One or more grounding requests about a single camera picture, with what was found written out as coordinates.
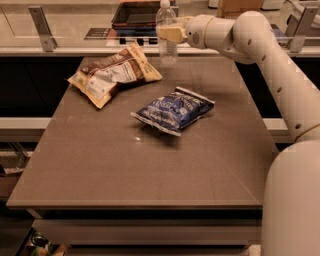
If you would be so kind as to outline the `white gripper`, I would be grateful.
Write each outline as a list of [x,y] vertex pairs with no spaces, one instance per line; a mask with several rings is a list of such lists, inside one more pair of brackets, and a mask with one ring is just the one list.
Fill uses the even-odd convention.
[[197,49],[210,49],[208,28],[214,16],[182,16],[176,18],[176,23],[181,26],[162,25],[156,27],[157,36],[161,39],[177,44],[187,43]]

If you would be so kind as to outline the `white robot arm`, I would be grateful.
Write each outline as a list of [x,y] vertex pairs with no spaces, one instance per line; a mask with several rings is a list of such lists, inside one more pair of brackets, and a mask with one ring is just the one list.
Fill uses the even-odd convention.
[[320,91],[281,48],[268,19],[257,11],[235,19],[178,17],[156,33],[257,66],[278,111],[265,119],[267,126],[281,124],[291,139],[267,173],[261,256],[319,256]]

